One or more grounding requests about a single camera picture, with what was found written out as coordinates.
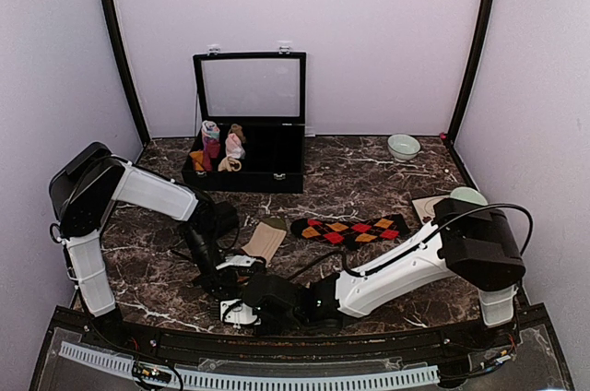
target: open box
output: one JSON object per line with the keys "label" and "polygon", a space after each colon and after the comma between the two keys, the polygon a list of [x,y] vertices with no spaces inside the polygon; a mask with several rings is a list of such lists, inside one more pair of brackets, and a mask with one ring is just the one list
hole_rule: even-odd
{"label": "open box", "polygon": [[[219,127],[212,172],[187,156],[184,181],[207,191],[303,192],[306,53],[218,53],[193,57],[203,120]],[[219,172],[232,124],[246,136],[238,172]],[[203,149],[199,131],[191,151]]]}

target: box lid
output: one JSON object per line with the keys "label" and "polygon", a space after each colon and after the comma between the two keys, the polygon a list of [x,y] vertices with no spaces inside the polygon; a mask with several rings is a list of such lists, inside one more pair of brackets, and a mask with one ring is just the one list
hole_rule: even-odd
{"label": "box lid", "polygon": [[300,52],[193,56],[203,119],[305,124],[306,57]]}

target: orange diamond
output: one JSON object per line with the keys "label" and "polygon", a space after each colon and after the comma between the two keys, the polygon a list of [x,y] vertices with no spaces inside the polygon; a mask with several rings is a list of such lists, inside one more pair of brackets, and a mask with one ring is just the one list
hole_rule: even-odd
{"label": "orange diamond", "polygon": [[359,237],[357,237],[355,240],[357,242],[370,242],[370,241],[373,241],[375,239],[377,239],[377,236],[372,236],[372,235],[367,234],[366,232],[364,232]]}
{"label": "orange diamond", "polygon": [[389,228],[389,226],[394,223],[392,220],[389,219],[381,219],[377,223],[375,223],[375,227],[379,228]]}
{"label": "orange diamond", "polygon": [[328,223],[328,227],[330,227],[332,230],[338,231],[338,232],[348,229],[348,227],[345,224],[340,223],[340,222]]}
{"label": "orange diamond", "polygon": [[315,230],[315,228],[313,228],[313,227],[306,228],[306,229],[305,229],[305,230],[303,230],[303,232],[301,233],[301,236],[303,236],[305,239],[310,239],[310,238],[312,238],[312,237],[319,236],[319,235],[320,235],[320,233],[319,233],[319,232],[317,232],[317,231]]}

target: marble table surface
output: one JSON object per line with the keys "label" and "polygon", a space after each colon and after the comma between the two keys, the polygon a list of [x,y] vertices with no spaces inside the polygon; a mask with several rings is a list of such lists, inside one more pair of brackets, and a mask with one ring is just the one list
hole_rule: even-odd
{"label": "marble table surface", "polygon": [[[182,180],[180,174],[193,139],[156,139],[140,165]],[[462,184],[461,176],[438,137],[419,137],[422,150],[410,163],[397,163],[384,136],[319,136],[306,138],[304,194],[210,193],[239,211],[238,247],[248,243],[258,221],[299,219],[371,219],[401,213],[412,231],[419,219],[411,199],[445,194]],[[103,234],[108,276],[125,321],[217,334],[249,335],[247,328],[221,324],[215,301],[191,280],[198,269],[170,249],[188,254],[178,224],[158,213],[126,204],[112,213]],[[399,244],[369,243],[348,254],[358,266]],[[272,259],[269,272],[282,276],[305,266],[333,248],[296,239],[288,233]],[[341,268],[334,257],[298,278],[302,284]],[[460,278],[433,282],[390,301],[370,316],[346,327],[342,335],[378,334],[444,326],[479,317],[477,290]]]}

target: bowl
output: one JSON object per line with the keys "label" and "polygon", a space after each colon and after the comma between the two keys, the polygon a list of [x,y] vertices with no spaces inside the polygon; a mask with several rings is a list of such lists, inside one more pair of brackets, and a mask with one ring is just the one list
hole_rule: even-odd
{"label": "bowl", "polygon": [[488,204],[488,199],[486,199],[483,194],[468,186],[459,186],[458,188],[455,188],[451,192],[451,198],[481,206],[486,206]]}
{"label": "bowl", "polygon": [[412,136],[393,135],[387,139],[387,147],[395,160],[406,162],[416,157],[420,151],[420,143]]}

